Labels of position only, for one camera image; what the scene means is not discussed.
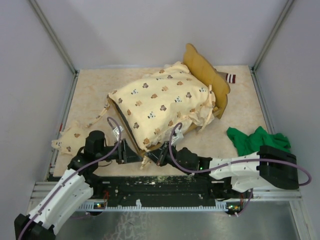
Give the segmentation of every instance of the black wire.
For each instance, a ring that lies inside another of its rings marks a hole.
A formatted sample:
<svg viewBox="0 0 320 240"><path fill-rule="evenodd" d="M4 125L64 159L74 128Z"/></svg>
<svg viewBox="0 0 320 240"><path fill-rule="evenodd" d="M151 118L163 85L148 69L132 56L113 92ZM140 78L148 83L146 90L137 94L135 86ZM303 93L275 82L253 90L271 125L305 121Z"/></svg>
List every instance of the black wire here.
<svg viewBox="0 0 320 240"><path fill-rule="evenodd" d="M109 164L106 164L106 165L98 165L98 167L108 167L110 164L112 164L112 160Z"/></svg>

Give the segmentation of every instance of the robotic arm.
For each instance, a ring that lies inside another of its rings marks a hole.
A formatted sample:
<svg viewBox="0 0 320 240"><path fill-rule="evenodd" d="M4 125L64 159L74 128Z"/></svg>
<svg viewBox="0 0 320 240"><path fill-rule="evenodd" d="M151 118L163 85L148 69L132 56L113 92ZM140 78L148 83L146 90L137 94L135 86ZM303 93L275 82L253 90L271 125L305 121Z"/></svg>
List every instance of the robotic arm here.
<svg viewBox="0 0 320 240"><path fill-rule="evenodd" d="M93 174L98 168L98 162L86 168L83 167L107 155L115 148L115 146L106 146L105 142L105 135L102 131L92 131L89 134L85 146L71 160L68 170L65 171L46 198L27 216L20 214L15 219L16 239L54 240L62 225L74 211L83 202L94 198L95 195L102 192L101 178ZM115 160L118 164L142 161L142 157L129 148L125 139L117 146L116 150L104 160ZM202 170L209 170L223 164L228 164L226 167L210 172L196 173L195 177L197 175L210 180L231 178L231 188L240 193L261 186L276 186L281 189L290 190L299 188L297 169L292 166L260 161L244 161L239 164L231 164L231 162L238 160L265 158L296 164L296 157L294 155L273 147L262 146L259 152L247 156L224 159L201 157L185 147L180 151L172 147L171 152L173 153L173 157L176 158L176 162L187 170L198 172L200 170L201 172ZM147 152L146 155L159 167L170 164L181 170L169 153L169 142L165 142L162 147Z"/></svg>

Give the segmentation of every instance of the gray wall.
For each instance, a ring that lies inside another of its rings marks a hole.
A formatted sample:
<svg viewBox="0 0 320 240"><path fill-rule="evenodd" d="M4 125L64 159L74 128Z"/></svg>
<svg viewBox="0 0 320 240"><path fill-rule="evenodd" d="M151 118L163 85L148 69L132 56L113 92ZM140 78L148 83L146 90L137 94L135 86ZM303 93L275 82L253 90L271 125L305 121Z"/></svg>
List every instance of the gray wall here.
<svg viewBox="0 0 320 240"><path fill-rule="evenodd" d="M258 77L277 132L313 181L301 191L320 237L320 1L296 1Z"/></svg>
<svg viewBox="0 0 320 240"><path fill-rule="evenodd" d="M285 0L38 0L78 69L162 66L193 43L214 65L253 65Z"/></svg>
<svg viewBox="0 0 320 240"><path fill-rule="evenodd" d="M14 239L49 164L72 74L26 0L0 3L0 233Z"/></svg>

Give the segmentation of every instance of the green cloth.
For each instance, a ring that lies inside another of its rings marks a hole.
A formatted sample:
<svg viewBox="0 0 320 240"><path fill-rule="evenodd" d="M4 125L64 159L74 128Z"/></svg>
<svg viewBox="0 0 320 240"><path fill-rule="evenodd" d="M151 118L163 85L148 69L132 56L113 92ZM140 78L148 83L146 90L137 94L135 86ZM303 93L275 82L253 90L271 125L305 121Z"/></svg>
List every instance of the green cloth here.
<svg viewBox="0 0 320 240"><path fill-rule="evenodd" d="M291 146L287 137L281 133L274 135L268 134L261 126L249 136L233 127L229 127L226 134L233 142L239 156L258 152L260 146L263 145L268 145L290 153L289 148L291 148Z"/></svg>

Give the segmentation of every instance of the metal frame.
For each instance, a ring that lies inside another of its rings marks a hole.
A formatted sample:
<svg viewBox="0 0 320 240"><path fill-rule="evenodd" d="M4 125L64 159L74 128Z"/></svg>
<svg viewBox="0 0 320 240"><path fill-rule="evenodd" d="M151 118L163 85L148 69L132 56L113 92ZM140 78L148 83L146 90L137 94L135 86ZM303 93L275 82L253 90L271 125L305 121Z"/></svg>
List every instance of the metal frame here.
<svg viewBox="0 0 320 240"><path fill-rule="evenodd" d="M27 0L30 3L30 6L34 10L34 13L39 18L41 24L43 25L44 29L48 33L48 36L50 37L52 44L56 47L57 51L59 52L60 56L62 57L63 61L68 65L70 71L74 74L74 79L70 88L70 93L68 96L68 99L66 101L66 104L64 106L64 112L61 119L61 126L62 129L65 127L72 98L75 92L77 80L78 80L78 71L74 67L72 60L70 56L68 55L66 49L64 48L63 44L59 41L55 31L51 27L49 21L47 20L46 16L44 15L43 11L41 10L39 4L36 0ZM260 106L262 109L263 117L265 119L267 129L269 133L275 133L275 127L272 122L271 114L268 110L267 103L265 100L265 97L263 95L263 91L259 82L259 79L257 77L257 70L259 69L262 61L264 60L266 54L268 53L268 50L270 49L275 37L277 36L277 33L279 32L281 26L283 25L284 21L286 20L287 16L289 15L290 11L292 10L294 6L295 0L287 0L279 18L277 19L269 37L267 38L257 60L255 61L253 67L251 68L251 76L252 80L256 89L256 93L260 102ZM53 150L51 153L51 159L50 159L50 169L48 170L48 173L53 173L53 169L55 167L55 161L57 159L58 151ZM33 209L35 206L37 206L41 200L49 193L49 191L53 188L53 186L56 184L56 182L36 182L29 206L28 206L28 212ZM254 198L252 199L252 202L255 201L286 201L290 203L292 215L297 227L298 234L301 239L306 240L315 240L316 235L312 228L312 223L310 220L310 217L308 215L308 212L306 210L306 206L302 200L302 196L299 190L297 191L284 191L284 190L275 190L275 189L267 189L267 190L254 190Z"/></svg>

